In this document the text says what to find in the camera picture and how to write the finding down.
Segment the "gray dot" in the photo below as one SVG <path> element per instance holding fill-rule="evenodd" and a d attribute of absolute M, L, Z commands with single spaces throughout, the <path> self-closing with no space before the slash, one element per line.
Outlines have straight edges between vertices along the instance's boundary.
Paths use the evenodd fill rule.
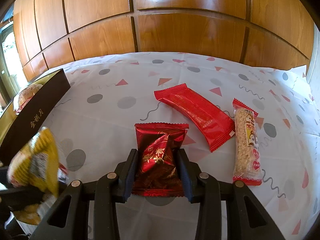
<path fill-rule="evenodd" d="M 318 198 L 316 197 L 315 205 L 313 206 L 313 213 L 314 214 L 317 212 L 317 209 L 318 209 Z"/>
<path fill-rule="evenodd" d="M 175 197 L 145 197 L 146 200 L 155 206 L 165 206 L 174 201 Z"/>
<path fill-rule="evenodd" d="M 276 137 L 277 131 L 276 127 L 273 124 L 266 122 L 264 123 L 263 128 L 267 135 L 269 135 L 272 138 Z"/>
<path fill-rule="evenodd" d="M 198 67 L 188 67 L 187 69 L 192 72 L 196 72 L 196 73 L 200 72 L 200 68 L 198 68 Z"/>
<path fill-rule="evenodd" d="M 89 104 L 97 103 L 103 98 L 103 95 L 101 94 L 95 94 L 93 96 L 88 97 L 87 102 Z"/>
<path fill-rule="evenodd" d="M 73 141 L 71 139 L 64 139 L 61 141 L 60 143 L 61 145 L 61 148 L 62 150 L 65 152 L 65 153 L 69 153 L 72 151 L 72 148 L 73 148 Z"/>
<path fill-rule="evenodd" d="M 118 101 L 120 109 L 128 109 L 136 104 L 137 100 L 134 97 L 124 97 Z"/>
<path fill-rule="evenodd" d="M 108 74 L 110 72 L 110 69 L 106 68 L 106 69 L 102 69 L 99 71 L 99 75 L 105 75 Z"/>
<path fill-rule="evenodd" d="M 243 80 L 245 80 L 245 81 L 248 81 L 248 80 L 249 80 L 249 78 L 247 78 L 247 76 L 242 75 L 242 74 L 239 74 L 238 77 L 241 78 L 241 79 L 243 79 Z"/>
<path fill-rule="evenodd" d="M 272 80 L 269 79 L 269 82 L 273 85 L 276 85 Z"/>
<path fill-rule="evenodd" d="M 252 100 L 252 103 L 257 107 L 259 108 L 260 110 L 264 110 L 264 104 L 258 100 L 258 99 L 253 99 Z"/>
<path fill-rule="evenodd" d="M 282 74 L 282 78 L 283 78 L 283 80 L 288 80 L 288 75 L 287 75 L 287 73 L 284 72 L 284 73 Z"/>
<path fill-rule="evenodd" d="M 281 99 L 278 95 L 273 95 L 278 102 L 281 102 Z"/>
<path fill-rule="evenodd" d="M 210 82 L 211 82 L 212 84 L 217 85 L 218 87 L 221 87 L 221 85 L 222 85 L 221 81 L 220 81 L 219 79 L 216 79 L 216 78 L 210 79 Z"/>
<path fill-rule="evenodd" d="M 294 198 L 294 182 L 291 179 L 287 179 L 287 181 L 284 184 L 283 191 L 287 199 L 292 200 Z"/>
<path fill-rule="evenodd" d="M 154 59 L 153 61 L 152 61 L 152 63 L 153 64 L 161 64 L 161 63 L 163 63 L 164 61 L 162 60 L 162 59 Z"/>
<path fill-rule="evenodd" d="M 67 156 L 67 165 L 69 171 L 79 170 L 85 162 L 85 152 L 81 149 L 73 150 Z"/>
<path fill-rule="evenodd" d="M 298 116 L 298 115 L 296 115 L 296 116 L 297 116 L 298 121 L 299 121 L 301 124 L 303 124 L 303 121 L 302 121 L 302 119 L 300 118 L 300 116 Z"/>

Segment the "silver screw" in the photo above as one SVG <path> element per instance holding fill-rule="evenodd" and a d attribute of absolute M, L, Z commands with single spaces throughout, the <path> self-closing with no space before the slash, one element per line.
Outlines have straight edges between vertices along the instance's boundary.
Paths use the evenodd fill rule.
<path fill-rule="evenodd" d="M 199 174 L 199 177 L 200 177 L 201 179 L 207 179 L 207 178 L 209 178 L 209 175 L 208 175 L 208 173 L 206 173 L 206 172 L 201 172 L 201 173 Z"/>
<path fill-rule="evenodd" d="M 80 185 L 80 181 L 79 180 L 74 180 L 73 182 L 71 182 L 71 186 L 72 187 L 78 187 Z"/>
<path fill-rule="evenodd" d="M 236 185 L 237 187 L 243 187 L 243 186 L 244 186 L 244 183 L 243 183 L 241 180 L 237 180 L 237 181 L 235 182 L 235 185 Z"/>
<path fill-rule="evenodd" d="M 114 173 L 114 172 L 109 172 L 108 175 L 107 175 L 107 178 L 108 178 L 108 179 L 114 179 L 116 176 L 117 176 L 116 173 Z"/>

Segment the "shiny red foil wrapper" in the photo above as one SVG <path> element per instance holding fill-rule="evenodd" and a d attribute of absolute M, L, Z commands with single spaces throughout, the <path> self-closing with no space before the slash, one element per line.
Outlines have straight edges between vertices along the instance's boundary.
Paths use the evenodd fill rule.
<path fill-rule="evenodd" d="M 188 124 L 135 124 L 139 166 L 132 193 L 152 197 L 183 196 L 174 155 L 181 147 Z"/>
<path fill-rule="evenodd" d="M 155 97 L 191 119 L 213 152 L 235 134 L 235 122 L 207 99 L 181 84 L 155 91 Z"/>

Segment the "red snack package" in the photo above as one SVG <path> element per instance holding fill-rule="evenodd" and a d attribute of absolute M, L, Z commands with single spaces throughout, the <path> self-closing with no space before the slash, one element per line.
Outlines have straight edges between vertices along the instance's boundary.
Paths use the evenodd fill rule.
<path fill-rule="evenodd" d="M 235 122 L 186 84 L 154 93 L 157 100 L 172 106 L 195 123 L 206 138 L 211 152 L 235 134 Z"/>
<path fill-rule="evenodd" d="M 188 124 L 135 124 L 139 166 L 132 193 L 142 196 L 183 196 L 174 154 L 181 147 Z"/>
<path fill-rule="evenodd" d="M 254 119 L 258 113 L 234 99 L 236 124 L 236 162 L 233 181 L 242 180 L 248 186 L 262 183 L 260 153 Z"/>

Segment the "white tablecloth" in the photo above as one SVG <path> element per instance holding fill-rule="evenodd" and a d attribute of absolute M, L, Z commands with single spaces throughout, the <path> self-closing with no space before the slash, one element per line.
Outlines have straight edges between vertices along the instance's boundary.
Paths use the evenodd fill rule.
<path fill-rule="evenodd" d="M 183 145 L 190 161 L 216 179 L 232 182 L 235 137 L 210 153 L 197 127 L 154 97 L 155 90 L 186 83 L 231 117 L 233 98 L 259 113 L 264 177 L 261 186 L 250 188 L 286 239 L 302 239 L 310 229 L 319 214 L 320 118 L 305 66 L 280 71 L 194 54 L 148 52 L 84 59 L 62 67 L 71 88 L 44 125 L 62 147 L 71 179 L 94 181 L 125 161 L 137 147 L 135 123 L 170 122 L 190 125 Z M 198 210 L 199 205 L 186 198 L 131 196 L 117 205 L 121 240 L 194 239 Z"/>

